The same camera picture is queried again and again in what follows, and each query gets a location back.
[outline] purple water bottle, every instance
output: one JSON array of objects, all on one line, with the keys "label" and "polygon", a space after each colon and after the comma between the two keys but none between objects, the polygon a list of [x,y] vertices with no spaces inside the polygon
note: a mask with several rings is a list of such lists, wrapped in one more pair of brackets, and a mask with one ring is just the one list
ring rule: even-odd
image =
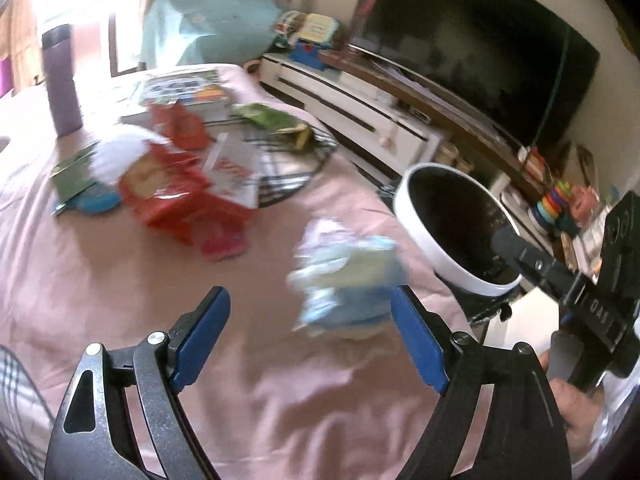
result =
[{"label": "purple water bottle", "polygon": [[82,115],[74,83],[71,26],[60,25],[42,35],[42,65],[49,108],[59,137],[82,127]]}]

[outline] light blue cover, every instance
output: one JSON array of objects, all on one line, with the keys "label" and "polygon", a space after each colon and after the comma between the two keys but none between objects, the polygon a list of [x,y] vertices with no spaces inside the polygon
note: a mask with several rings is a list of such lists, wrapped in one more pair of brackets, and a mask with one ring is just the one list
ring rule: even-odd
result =
[{"label": "light blue cover", "polygon": [[273,0],[156,0],[145,17],[140,59],[148,68],[244,64],[276,37]]}]

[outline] wooden shelf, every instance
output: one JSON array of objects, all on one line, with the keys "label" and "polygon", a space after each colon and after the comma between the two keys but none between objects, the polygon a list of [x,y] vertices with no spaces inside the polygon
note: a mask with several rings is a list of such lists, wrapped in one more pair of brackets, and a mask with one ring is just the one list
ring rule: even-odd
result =
[{"label": "wooden shelf", "polygon": [[320,53],[320,59],[333,68],[388,92],[429,116],[434,124],[443,127],[454,137],[466,140],[481,155],[506,173],[528,200],[535,202],[544,194],[545,189],[542,184],[533,180],[528,174],[520,172],[520,162],[507,146],[500,144],[465,118],[381,72],[367,59],[348,54],[343,56],[342,53],[333,50],[323,50]]}]

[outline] pink fabric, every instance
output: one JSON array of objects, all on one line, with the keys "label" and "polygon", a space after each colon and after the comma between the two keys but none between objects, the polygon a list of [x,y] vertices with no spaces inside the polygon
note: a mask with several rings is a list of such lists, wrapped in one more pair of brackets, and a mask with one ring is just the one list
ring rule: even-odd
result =
[{"label": "pink fabric", "polygon": [[[274,103],[238,67],[220,70],[237,101]],[[97,117],[89,117],[89,108],[91,130]],[[421,383],[392,323],[364,342],[291,331],[302,297],[289,289],[286,276],[305,225],[331,216],[358,234],[394,238],[424,305],[452,330],[469,328],[449,290],[375,193],[361,187],[348,161],[334,156],[305,189],[260,210],[247,254],[210,263],[137,224],[124,208],[97,218],[50,216],[48,173],[59,156],[84,142],[79,132],[56,144],[42,88],[0,106],[0,123],[14,137],[0,153],[0,343],[23,361],[54,413],[90,342],[135,345],[154,330],[167,330],[213,285],[222,285],[232,298],[230,321],[197,383],[180,394],[220,475],[396,477],[438,396]],[[143,427],[139,405],[130,405],[134,424]],[[460,468],[471,465],[481,430],[479,422]],[[153,463],[146,431],[141,441],[145,460]]]}]

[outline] book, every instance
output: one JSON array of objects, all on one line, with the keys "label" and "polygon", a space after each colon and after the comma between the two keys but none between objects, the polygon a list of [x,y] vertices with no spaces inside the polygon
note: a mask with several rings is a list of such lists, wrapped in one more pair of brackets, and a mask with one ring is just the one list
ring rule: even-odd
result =
[{"label": "book", "polygon": [[232,119],[231,99],[220,86],[218,71],[209,69],[144,78],[129,99],[120,122],[151,128],[149,107],[168,105],[177,100],[205,123]]}]

